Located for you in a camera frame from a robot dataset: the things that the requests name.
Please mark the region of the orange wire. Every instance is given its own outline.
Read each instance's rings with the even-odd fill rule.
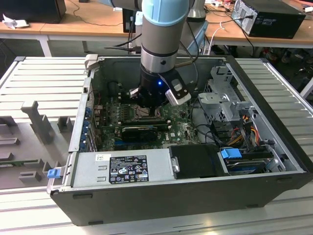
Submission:
[[[235,131],[237,131],[237,130],[239,130],[239,128],[235,128],[235,129],[232,131],[232,133],[231,133],[231,140],[234,138],[233,135],[234,135]]]

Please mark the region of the sticker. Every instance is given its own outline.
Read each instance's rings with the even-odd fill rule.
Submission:
[[[147,156],[110,157],[111,184],[124,184],[149,181]]]
[[[13,167],[13,165],[12,164],[2,164],[2,165],[0,165],[0,167],[3,167],[3,168],[5,168],[5,167]]]
[[[111,157],[111,154],[96,154],[95,161],[109,161]]]

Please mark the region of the computer case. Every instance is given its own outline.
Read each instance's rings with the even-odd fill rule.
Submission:
[[[64,0],[3,0],[0,2],[0,20],[3,14],[15,20],[58,24],[66,12]]]
[[[249,37],[286,39],[294,37],[305,16],[278,0],[237,0],[231,14],[232,19],[240,18],[235,22]]]

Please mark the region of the green circuit board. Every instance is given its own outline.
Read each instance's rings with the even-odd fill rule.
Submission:
[[[105,124],[101,125],[101,151],[137,150],[167,148],[178,144],[197,144],[197,131],[190,122],[188,104],[160,107],[155,111],[153,120],[149,120],[148,109],[136,104],[121,103],[118,99],[111,99],[104,106]],[[124,142],[122,131],[125,127],[156,126],[157,140],[149,142]]]

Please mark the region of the motherboard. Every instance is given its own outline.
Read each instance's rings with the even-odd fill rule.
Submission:
[[[168,148],[171,145],[197,144],[198,132],[190,122],[190,105],[149,108],[111,98],[100,106],[96,121],[101,132],[101,151]]]

